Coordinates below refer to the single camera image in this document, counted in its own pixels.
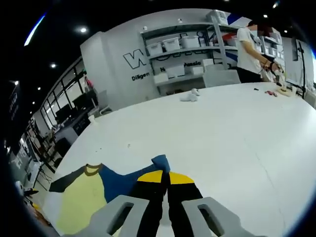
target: blue cloth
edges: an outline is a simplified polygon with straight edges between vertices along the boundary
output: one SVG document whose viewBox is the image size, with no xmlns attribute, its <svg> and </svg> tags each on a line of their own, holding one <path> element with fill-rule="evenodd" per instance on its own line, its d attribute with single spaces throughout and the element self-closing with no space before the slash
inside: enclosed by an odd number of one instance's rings
<svg viewBox="0 0 316 237">
<path fill-rule="evenodd" d="M 170 166 L 165 155 L 160 155 L 153 158 L 152 162 L 152 165 L 127 175 L 117 174 L 113 170 L 103 165 L 99 171 L 99 175 L 101 176 L 104 186 L 105 200 L 110 202 L 119 195 L 129 195 L 134 184 L 136 184 L 137 179 L 146 173 L 157 170 L 162 170 L 164 173 L 169 173 Z"/>
</svg>

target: white t-shirt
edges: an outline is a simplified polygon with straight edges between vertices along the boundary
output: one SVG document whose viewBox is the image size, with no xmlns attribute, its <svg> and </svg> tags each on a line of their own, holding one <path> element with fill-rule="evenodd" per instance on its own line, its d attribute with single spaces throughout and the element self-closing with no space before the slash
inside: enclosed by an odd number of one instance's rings
<svg viewBox="0 0 316 237">
<path fill-rule="evenodd" d="M 250 30 L 248 28 L 240 28 L 237 31 L 237 50 L 238 50 L 238 62 L 237 67 L 251 71 L 253 73 L 260 73 L 261 66 L 258 59 L 255 59 L 246 52 L 241 44 L 241 41 L 250 42 L 252 47 L 256 50 L 256 44 L 251 38 Z"/>
</svg>

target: ceiling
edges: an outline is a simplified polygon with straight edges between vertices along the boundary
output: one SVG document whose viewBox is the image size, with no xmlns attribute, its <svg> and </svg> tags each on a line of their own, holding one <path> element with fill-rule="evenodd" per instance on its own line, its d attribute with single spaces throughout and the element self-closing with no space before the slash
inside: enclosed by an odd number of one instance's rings
<svg viewBox="0 0 316 237">
<path fill-rule="evenodd" d="M 297 31 L 291 27 L 290 18 L 294 18 L 301 29 L 306 30 L 310 15 L 309 8 L 288 4 L 282 0 L 272 9 L 276 0 L 137 0 L 137 1 L 99 1 L 99 0 L 30 0 L 10 1 L 8 15 L 14 19 L 5 19 L 4 67 L 2 68 L 2 89 L 8 98 L 14 84 L 20 81 L 23 103 L 21 104 L 20 122 L 14 126 L 14 133 L 21 133 L 31 117 L 30 112 L 40 108 L 43 99 L 60 75 L 79 56 L 79 46 L 98 31 L 107 31 L 130 19 L 152 12 L 175 8 L 221 9 L 250 19 L 266 21 L 279 30 L 283 36 L 292 37 Z M 24 47 L 26 38 L 36 22 L 46 13 L 37 28 L 30 44 Z M 88 28 L 87 34 L 80 34 L 75 29 Z M 52 69 L 50 63 L 56 63 Z"/>
</svg>

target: black shorts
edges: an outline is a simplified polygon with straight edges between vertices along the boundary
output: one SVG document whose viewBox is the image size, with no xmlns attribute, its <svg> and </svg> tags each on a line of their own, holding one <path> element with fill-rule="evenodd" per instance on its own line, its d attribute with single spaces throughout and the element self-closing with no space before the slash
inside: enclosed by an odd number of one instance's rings
<svg viewBox="0 0 316 237">
<path fill-rule="evenodd" d="M 260 74 L 256 74 L 246 69 L 238 67 L 237 72 L 241 83 L 262 82 Z"/>
</svg>

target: white table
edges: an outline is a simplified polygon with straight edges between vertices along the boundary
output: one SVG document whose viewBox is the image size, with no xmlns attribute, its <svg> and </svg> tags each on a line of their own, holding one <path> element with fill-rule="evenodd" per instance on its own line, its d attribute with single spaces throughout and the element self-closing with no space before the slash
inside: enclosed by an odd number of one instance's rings
<svg viewBox="0 0 316 237">
<path fill-rule="evenodd" d="M 316 189 L 316 111 L 298 96 L 264 93 L 275 88 L 269 82 L 206 88 L 197 102 L 180 102 L 182 93 L 99 117 L 54 179 L 100 162 L 127 174 L 166 154 L 172 171 L 194 179 L 204 197 L 237 214 L 246 230 L 282 236 Z M 51 220 L 56 202 L 47 195 Z M 167 216 L 157 236 L 172 236 Z"/>
</svg>

